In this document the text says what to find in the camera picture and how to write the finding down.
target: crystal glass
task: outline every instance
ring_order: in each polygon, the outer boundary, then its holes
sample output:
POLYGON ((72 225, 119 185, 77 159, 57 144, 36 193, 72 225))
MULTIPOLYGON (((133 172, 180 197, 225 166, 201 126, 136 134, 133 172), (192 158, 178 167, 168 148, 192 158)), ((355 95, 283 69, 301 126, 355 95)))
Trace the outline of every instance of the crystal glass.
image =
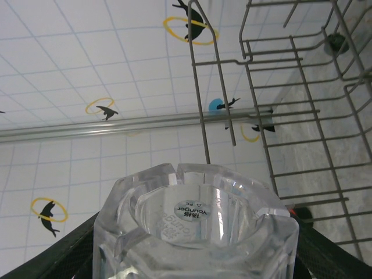
POLYGON ((94 224, 94 278, 292 278, 298 232, 261 182, 161 164, 115 183, 94 224))

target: round label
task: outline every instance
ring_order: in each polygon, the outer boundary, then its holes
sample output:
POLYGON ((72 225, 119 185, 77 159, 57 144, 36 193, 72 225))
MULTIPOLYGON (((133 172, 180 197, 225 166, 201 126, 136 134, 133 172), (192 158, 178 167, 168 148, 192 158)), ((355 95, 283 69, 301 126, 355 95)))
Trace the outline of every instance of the round label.
POLYGON ((174 214, 188 222, 200 222, 210 216, 210 206, 200 201, 182 201, 174 207, 174 214))

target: black bird silhouette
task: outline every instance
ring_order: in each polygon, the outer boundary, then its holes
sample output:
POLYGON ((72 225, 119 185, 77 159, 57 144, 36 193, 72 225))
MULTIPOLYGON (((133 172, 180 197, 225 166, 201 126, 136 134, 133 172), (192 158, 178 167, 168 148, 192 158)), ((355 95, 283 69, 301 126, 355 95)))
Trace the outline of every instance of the black bird silhouette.
POLYGON ((102 120, 109 120, 109 118, 113 117, 114 114, 117 114, 118 113, 110 108, 106 108, 105 106, 96 106, 96 108, 99 108, 99 109, 102 109, 103 110, 103 115, 106 115, 106 118, 102 119, 102 120))
MULTIPOLYGON (((255 130, 256 132, 260 131, 260 127, 258 125, 256 125, 256 127, 252 127, 252 129, 255 130)), ((272 126, 264 126, 263 129, 266 130, 266 131, 275 132, 275 127, 273 125, 272 126)))
MULTIPOLYGON (((179 5, 172 4, 172 6, 184 9, 188 17, 188 6, 185 5, 185 3, 182 0, 178 0, 178 3, 180 4, 179 5)), ((191 9, 191 20, 204 24, 202 16, 194 9, 191 9)), ((201 34, 201 32, 204 30, 204 28, 205 28, 204 26, 192 24, 191 25, 191 41, 193 39, 196 39, 201 34)), ((185 40, 188 41, 188 34, 185 36, 185 40)))
MULTIPOLYGON (((231 106, 235 103, 235 102, 237 102, 238 100, 240 100, 240 98, 238 98, 238 99, 235 99, 235 98, 233 98, 232 99, 232 101, 230 102, 230 103, 228 103, 228 108, 229 109, 233 109, 231 106)), ((225 109, 226 108, 226 105, 223 103, 222 105, 218 105, 217 106, 217 109, 225 109)))
MULTIPOLYGON (((51 201, 50 203, 48 203, 42 210, 42 212, 40 213, 40 215, 42 216, 45 216, 45 217, 53 217, 53 213, 51 212, 52 208, 55 206, 54 202, 51 201)), ((59 230, 55 230, 52 228, 52 222, 50 222, 49 220, 45 220, 44 218, 41 218, 41 223, 42 225, 48 230, 48 231, 51 231, 52 234, 54 235, 54 237, 57 237, 56 235, 56 231, 59 232, 59 230)))

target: wire rack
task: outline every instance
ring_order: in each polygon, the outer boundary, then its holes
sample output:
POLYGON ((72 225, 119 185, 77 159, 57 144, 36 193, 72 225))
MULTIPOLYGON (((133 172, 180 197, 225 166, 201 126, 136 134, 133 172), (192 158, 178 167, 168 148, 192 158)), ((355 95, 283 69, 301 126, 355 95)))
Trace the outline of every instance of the wire rack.
MULTIPOLYGON (((219 77, 221 82, 221 91, 225 103, 228 103, 228 97, 226 94, 226 89, 224 85, 224 76, 222 71, 222 65, 225 63, 236 63, 242 65, 245 68, 246 76, 249 82, 249 88, 251 89, 252 99, 255 107, 255 113, 248 115, 252 120, 256 120, 256 123, 260 128, 260 136, 262 139, 264 152, 267 159, 267 164, 269 167, 269 173, 271 177, 271 183, 274 192, 285 202, 298 201, 301 199, 305 201, 303 205, 306 206, 327 206, 335 204, 341 205, 342 213, 333 214, 332 216, 316 216, 315 218, 308 220, 308 222, 325 221, 336 222, 337 219, 345 219, 347 223, 347 228, 351 236, 351 240, 336 242, 338 245, 352 244, 355 249, 355 254, 358 259, 365 260, 362 256, 360 244, 362 242, 371 243, 372 237, 369 233, 368 237, 357 237, 356 228, 353 225, 352 217, 356 216, 370 216, 372 211, 362 211, 362 212, 349 212, 349 200, 347 194, 357 192, 357 191, 370 191, 372 186, 364 185, 362 187, 356 188, 345 188, 340 184, 339 171, 344 169, 352 170, 354 173, 358 173, 363 168, 369 168, 372 163, 372 153, 370 148, 371 141, 371 127, 365 122, 366 119, 370 117, 371 111, 371 100, 372 100, 372 88, 371 88, 371 60, 368 56, 371 54, 371 33, 368 36, 362 36, 360 38, 360 29, 364 24, 370 24, 370 13, 372 6, 369 6, 368 1, 365 1, 363 9, 355 11, 353 8, 353 2, 356 1, 271 1, 263 2, 249 0, 246 8, 244 18, 242 19, 242 24, 239 32, 239 37, 237 41, 241 47, 241 54, 244 60, 237 61, 234 59, 221 60, 216 40, 216 35, 213 28, 208 21, 202 7, 200 6, 198 0, 191 0, 188 5, 188 13, 191 14, 191 7, 194 3, 195 6, 200 11, 206 25, 208 25, 209 30, 212 33, 215 51, 215 60, 208 62, 196 62, 194 56, 194 47, 192 42, 189 42, 189 48, 192 59, 192 67, 194 71, 196 96, 198 100, 200 124, 202 129, 202 136, 205 148, 205 156, 207 163, 210 163, 209 150, 208 150, 208 139, 205 130, 205 119, 203 117, 203 110, 201 104, 201 97, 199 92, 198 84, 198 66, 203 65, 217 65, 219 71, 219 77), (296 8, 299 5, 313 3, 318 5, 321 2, 326 2, 329 5, 329 16, 327 21, 324 23, 321 30, 313 34, 306 35, 289 35, 285 37, 275 37, 275 38, 254 38, 245 39, 243 38, 244 29, 246 27, 247 18, 251 15, 254 8, 260 8, 264 6, 277 6, 277 5, 287 5, 288 17, 283 22, 283 28, 287 26, 290 22, 292 15, 294 14, 296 8), (254 44, 260 44, 264 42, 269 42, 273 46, 272 49, 260 49, 259 51, 253 51, 254 44), (316 57, 313 59, 305 59, 306 55, 309 53, 316 53, 319 50, 328 53, 328 60, 321 59, 317 61, 316 57), (343 53, 348 53, 347 58, 343 57, 343 53), (309 73, 314 72, 319 67, 332 67, 333 72, 336 72, 335 76, 325 76, 319 77, 318 79, 309 79, 309 73), (255 86, 255 81, 252 78, 252 73, 257 71, 280 71, 280 70, 293 70, 293 75, 290 80, 285 84, 275 84, 275 85, 265 85, 265 86, 255 86), (343 92, 337 96, 323 96, 319 98, 314 94, 312 88, 317 88, 317 86, 332 86, 332 84, 342 84, 343 92), (301 100, 281 100, 291 88, 301 88, 305 93, 305 98, 301 100), (262 89, 278 89, 280 91, 277 101, 274 103, 260 103, 257 99, 257 90, 262 89), (356 101, 353 94, 356 92, 362 92, 363 100, 362 102, 356 101), (350 108, 350 113, 344 113, 342 115, 327 116, 324 112, 319 109, 320 104, 325 102, 337 102, 343 100, 346 102, 350 108), (286 114, 287 118, 283 117, 281 107, 293 106, 295 109, 286 114), (263 115, 262 108, 271 107, 273 113, 271 115, 263 115), (325 121, 348 121, 352 120, 357 127, 357 132, 352 134, 341 134, 336 136, 329 136, 326 128, 324 127, 325 121), (281 142, 278 144, 269 144, 263 127, 267 123, 272 123, 276 129, 289 124, 299 124, 303 125, 305 123, 312 124, 316 130, 318 137, 311 139, 300 139, 297 141, 281 142), (335 162, 334 156, 331 154, 333 148, 332 142, 337 140, 348 140, 357 138, 360 140, 365 148, 366 159, 361 162, 348 162, 347 164, 339 165, 335 162), (315 167, 312 169, 299 169, 295 171, 288 171, 284 173, 277 173, 274 171, 274 166, 272 164, 270 154, 273 148, 291 148, 295 145, 301 144, 314 144, 318 143, 323 146, 324 149, 324 160, 326 165, 323 167, 315 167), (332 179, 333 188, 325 187, 320 191, 312 192, 311 194, 297 194, 297 195, 280 195, 278 192, 279 180, 282 178, 292 179, 293 176, 298 175, 315 175, 321 174, 325 171, 329 172, 332 179), (329 198, 331 194, 337 195, 334 198, 329 198)), ((191 38, 191 18, 188 20, 189 26, 189 37, 191 38)), ((226 119, 228 121, 228 126, 230 128, 230 135, 232 144, 235 146, 235 135, 234 127, 231 120, 231 110, 226 106, 226 119)))

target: blue circle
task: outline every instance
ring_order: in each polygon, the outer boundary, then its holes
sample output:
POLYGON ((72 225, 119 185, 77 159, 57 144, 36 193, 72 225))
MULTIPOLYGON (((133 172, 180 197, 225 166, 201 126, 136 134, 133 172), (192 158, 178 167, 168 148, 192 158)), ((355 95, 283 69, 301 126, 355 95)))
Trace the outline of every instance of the blue circle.
POLYGON ((223 101, 221 99, 214 99, 213 101, 211 101, 211 103, 209 104, 209 111, 210 112, 214 112, 217 110, 217 106, 218 105, 223 105, 223 101))

